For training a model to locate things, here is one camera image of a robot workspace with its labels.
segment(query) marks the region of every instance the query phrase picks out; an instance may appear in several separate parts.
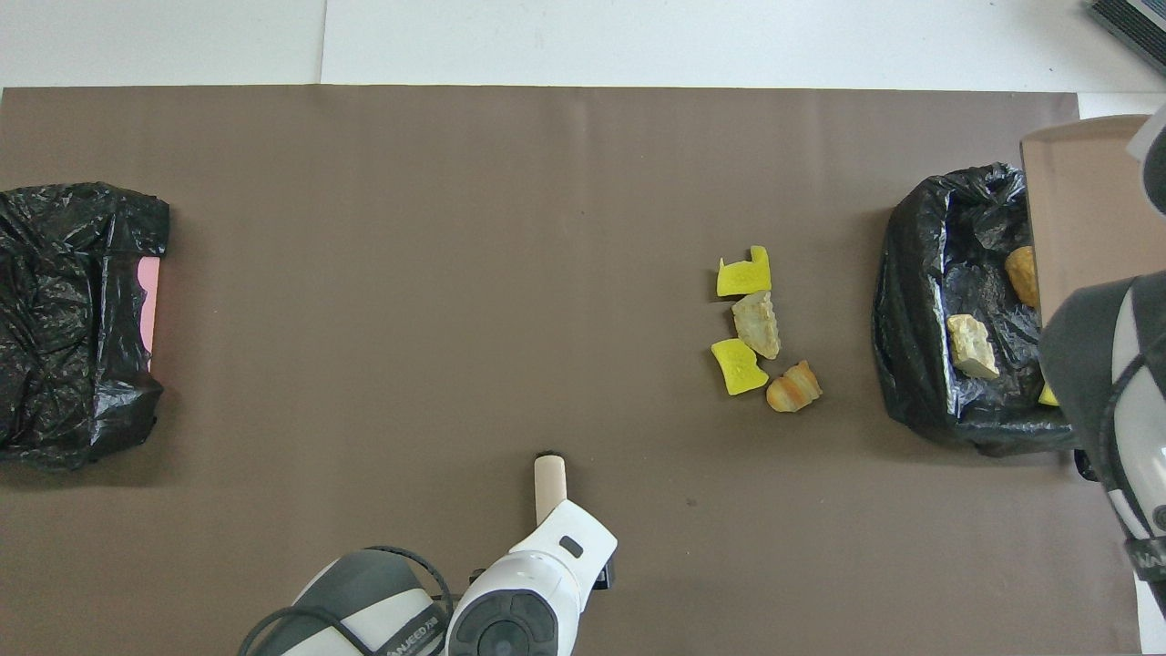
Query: pink object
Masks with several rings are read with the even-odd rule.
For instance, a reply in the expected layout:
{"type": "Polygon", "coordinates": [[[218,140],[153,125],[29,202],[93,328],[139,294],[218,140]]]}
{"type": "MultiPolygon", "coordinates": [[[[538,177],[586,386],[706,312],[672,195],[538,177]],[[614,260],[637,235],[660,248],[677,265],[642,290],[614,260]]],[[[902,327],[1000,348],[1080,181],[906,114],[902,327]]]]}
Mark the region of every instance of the pink object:
{"type": "Polygon", "coordinates": [[[142,346],[152,355],[150,362],[146,365],[147,369],[149,369],[149,366],[154,361],[154,310],[157,308],[157,271],[160,263],[160,258],[142,258],[138,262],[138,283],[146,291],[146,301],[142,303],[142,318],[139,326],[141,327],[142,346]]]}

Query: black plastic bag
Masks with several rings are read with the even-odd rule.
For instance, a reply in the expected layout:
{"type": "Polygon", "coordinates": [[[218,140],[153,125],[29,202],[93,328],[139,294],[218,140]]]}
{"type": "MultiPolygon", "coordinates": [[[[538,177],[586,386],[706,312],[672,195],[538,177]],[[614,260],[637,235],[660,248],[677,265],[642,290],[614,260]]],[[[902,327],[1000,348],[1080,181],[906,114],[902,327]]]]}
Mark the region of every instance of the black plastic bag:
{"type": "Polygon", "coordinates": [[[76,470],[146,440],[138,263],[169,232],[167,203],[100,182],[0,192],[0,460],[76,470]]]}
{"type": "Polygon", "coordinates": [[[1007,164],[928,177],[894,209],[871,312],[891,418],[984,456],[1077,447],[1061,411],[1037,403],[1040,318],[1004,269],[1009,253],[1026,245],[1024,174],[1007,164]],[[951,366],[951,313],[971,313],[988,326],[999,379],[971,379],[951,366]]]}

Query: brown tabletop covering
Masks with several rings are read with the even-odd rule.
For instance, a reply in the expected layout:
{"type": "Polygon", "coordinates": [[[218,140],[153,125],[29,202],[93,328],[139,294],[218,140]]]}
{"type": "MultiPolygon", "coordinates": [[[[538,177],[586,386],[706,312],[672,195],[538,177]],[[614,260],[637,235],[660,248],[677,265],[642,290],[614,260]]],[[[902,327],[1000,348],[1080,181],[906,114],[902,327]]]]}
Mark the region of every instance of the brown tabletop covering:
{"type": "Polygon", "coordinates": [[[533,524],[531,461],[619,537],[577,654],[1137,650],[1131,573],[1062,456],[890,421],[890,209],[1019,163],[1072,96],[522,87],[7,90],[0,186],[171,203],[143,446],[0,468],[0,651],[225,654],[346,551],[464,590],[533,524]],[[768,246],[826,396],[730,398],[719,256],[768,246]]]}

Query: piece of food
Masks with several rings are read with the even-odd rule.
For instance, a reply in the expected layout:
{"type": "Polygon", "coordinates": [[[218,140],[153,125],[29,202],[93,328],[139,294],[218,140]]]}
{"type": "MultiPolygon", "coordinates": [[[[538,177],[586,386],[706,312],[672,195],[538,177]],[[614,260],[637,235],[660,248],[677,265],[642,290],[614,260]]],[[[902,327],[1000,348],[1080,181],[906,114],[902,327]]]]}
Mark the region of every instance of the piece of food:
{"type": "Polygon", "coordinates": [[[773,313],[770,290],[753,291],[732,303],[732,322],[737,337],[767,360],[778,358],[781,339],[778,338],[778,317],[773,313]]]}
{"type": "Polygon", "coordinates": [[[1012,288],[1017,290],[1020,302],[1032,308],[1040,306],[1040,294],[1037,290],[1037,259],[1032,246],[1021,246],[1009,253],[1004,260],[1004,270],[1009,271],[1009,280],[1012,281],[1012,288]]]}
{"type": "Polygon", "coordinates": [[[988,327],[970,313],[953,313],[947,324],[951,365],[972,379],[997,379],[1000,372],[996,368],[996,352],[988,344],[988,327]]]}
{"type": "Polygon", "coordinates": [[[757,366],[757,354],[740,340],[724,340],[712,345],[712,355],[725,378],[725,389],[730,395],[756,390],[770,380],[770,375],[757,366]]]}
{"type": "Polygon", "coordinates": [[[1061,408],[1061,404],[1056,401],[1056,397],[1053,396],[1053,388],[1049,388],[1048,383],[1045,383],[1045,389],[1040,392],[1040,398],[1037,400],[1037,403],[1044,405],[1052,405],[1054,408],[1061,408]]]}
{"type": "Polygon", "coordinates": [[[821,396],[817,376],[805,360],[787,369],[780,379],[774,379],[770,389],[765,390],[765,401],[778,412],[798,412],[821,396]]]}
{"type": "Polygon", "coordinates": [[[770,253],[765,246],[750,246],[749,256],[752,261],[732,263],[725,263],[724,258],[721,258],[721,268],[717,269],[718,296],[752,294],[773,288],[773,283],[770,282],[770,253]]]}

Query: yellow foam piece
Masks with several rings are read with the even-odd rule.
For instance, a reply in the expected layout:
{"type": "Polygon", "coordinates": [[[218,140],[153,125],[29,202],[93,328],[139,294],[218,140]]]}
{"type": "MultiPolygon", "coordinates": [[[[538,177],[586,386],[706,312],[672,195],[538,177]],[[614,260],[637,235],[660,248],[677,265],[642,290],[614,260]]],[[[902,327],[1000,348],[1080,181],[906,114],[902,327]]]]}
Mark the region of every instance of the yellow foam piece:
{"type": "Polygon", "coordinates": [[[1056,397],[1053,396],[1053,388],[1049,388],[1048,383],[1045,383],[1045,389],[1040,392],[1040,398],[1037,400],[1037,403],[1061,408],[1061,404],[1058,403],[1056,397]]]}
{"type": "Polygon", "coordinates": [[[725,263],[721,258],[721,267],[717,269],[717,295],[736,296],[737,294],[752,294],[764,289],[772,289],[770,281],[770,253],[765,246],[750,246],[750,259],[725,263]]]}
{"type": "Polygon", "coordinates": [[[757,366],[757,354],[740,340],[724,340],[712,345],[712,355],[725,378],[725,389],[732,396],[756,390],[770,382],[770,375],[757,366]]]}

